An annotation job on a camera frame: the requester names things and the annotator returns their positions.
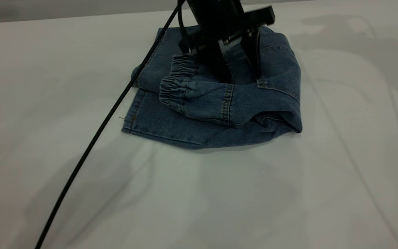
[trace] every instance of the cable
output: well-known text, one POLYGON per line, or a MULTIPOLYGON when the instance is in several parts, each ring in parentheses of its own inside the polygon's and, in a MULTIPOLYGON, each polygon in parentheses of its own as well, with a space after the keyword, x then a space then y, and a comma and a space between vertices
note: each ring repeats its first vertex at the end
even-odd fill
POLYGON ((187 38, 187 30, 183 26, 183 20, 182 20, 182 4, 185 0, 177 0, 177 8, 178 8, 178 13, 177 13, 177 20, 179 21, 179 27, 180 27, 180 33, 182 34, 182 38, 187 38))
MULTIPOLYGON (((180 3, 180 5, 182 5, 182 3, 184 1, 185 0, 178 0, 178 3, 180 3)), ((75 169, 73 170, 72 174, 70 175, 70 178, 68 179, 67 183, 65 184, 64 189, 62 190, 61 194, 58 197, 58 200, 55 203, 55 206, 52 209, 52 213, 50 214, 49 219, 47 220, 46 225, 44 226, 44 229, 42 230, 41 236, 39 237, 38 242, 36 243, 35 249, 41 249, 42 243, 44 242, 44 239, 47 236, 47 232, 49 231, 49 229, 50 229, 50 227, 52 225, 53 219, 55 218, 55 216, 56 216, 56 214, 57 214, 57 212, 59 210, 59 207, 62 204, 62 201, 64 200, 65 195, 67 194, 71 184, 73 183, 73 180, 75 179, 76 175, 78 174, 79 170, 81 169, 82 164, 87 159, 88 154, 93 149, 93 146, 95 145, 96 141, 98 140, 98 138, 101 135, 102 131, 104 130, 105 126, 107 125, 109 120, 112 118, 113 114, 115 113, 115 111, 117 110, 119 105, 121 104, 122 100, 125 98, 125 95, 128 93, 128 91, 130 90, 131 86, 134 84, 134 82, 137 80, 139 74, 144 69, 146 63, 150 59, 150 56, 153 54, 154 50, 158 46, 159 42, 161 41, 162 37, 164 36, 165 32, 167 31, 170 23, 172 22, 172 20, 174 19, 175 15, 177 14, 179 8, 180 8, 180 6, 176 6, 176 8, 174 9, 174 11, 171 14, 170 18, 167 20, 167 23, 165 24, 165 26, 161 30, 161 33, 159 33, 158 37, 154 41, 153 46, 148 51, 147 55, 145 56, 145 58, 142 61, 141 65, 139 66, 138 70, 136 71, 136 73, 131 78, 130 83, 128 83, 128 85, 125 88, 125 90, 122 92, 120 97, 117 99, 116 103, 114 104, 114 106, 110 110, 109 114, 104 119, 104 122, 102 122, 101 126, 99 127, 99 129, 96 132, 95 136, 91 140, 91 142, 88 145, 87 149, 85 149, 84 154, 82 155, 81 159, 79 159, 78 164, 76 165, 75 169)))

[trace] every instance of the folded cloth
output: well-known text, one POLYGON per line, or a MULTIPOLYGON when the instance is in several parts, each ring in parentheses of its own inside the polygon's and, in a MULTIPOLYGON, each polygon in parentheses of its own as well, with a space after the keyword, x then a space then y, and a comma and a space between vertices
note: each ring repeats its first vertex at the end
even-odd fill
POLYGON ((179 28, 169 28, 139 75, 123 132, 189 149, 251 145, 302 132, 300 67, 284 35, 261 27, 257 79, 239 43, 222 46, 232 84, 220 82, 195 56, 183 55, 180 38, 179 28))

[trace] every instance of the folded jeans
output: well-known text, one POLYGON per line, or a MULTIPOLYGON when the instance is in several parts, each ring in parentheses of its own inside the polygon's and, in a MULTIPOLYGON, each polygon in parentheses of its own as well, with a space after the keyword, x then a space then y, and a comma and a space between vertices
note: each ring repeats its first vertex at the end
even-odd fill
POLYGON ((257 144, 301 132, 299 64, 284 35, 260 31, 261 77, 253 77, 235 43, 222 48, 234 80, 226 84, 195 56, 180 53, 178 28, 167 30, 135 84, 139 90, 123 132, 190 149, 257 144))

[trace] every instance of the robotic arm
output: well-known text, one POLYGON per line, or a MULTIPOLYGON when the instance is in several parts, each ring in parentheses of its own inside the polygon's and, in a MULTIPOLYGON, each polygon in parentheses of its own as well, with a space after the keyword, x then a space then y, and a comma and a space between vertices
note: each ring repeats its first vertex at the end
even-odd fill
POLYGON ((187 0, 200 31, 188 34, 183 27, 178 0, 179 24, 182 33, 180 48, 184 53, 196 53, 199 60, 210 65, 215 73, 230 83, 231 73, 219 47, 242 37, 240 44, 245 51, 247 61, 253 68, 255 77, 260 76, 259 27, 275 22, 271 6, 255 11, 244 12, 240 0, 187 0))

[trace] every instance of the white table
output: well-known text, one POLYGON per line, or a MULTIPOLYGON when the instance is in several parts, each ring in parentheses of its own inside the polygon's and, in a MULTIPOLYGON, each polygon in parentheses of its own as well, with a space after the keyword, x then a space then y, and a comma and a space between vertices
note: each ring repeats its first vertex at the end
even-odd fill
MULTIPOLYGON (((303 133, 187 151, 120 131, 131 92, 43 248, 398 249, 398 0, 274 9, 303 133)), ((0 23, 0 249, 33 248, 170 13, 0 23)))

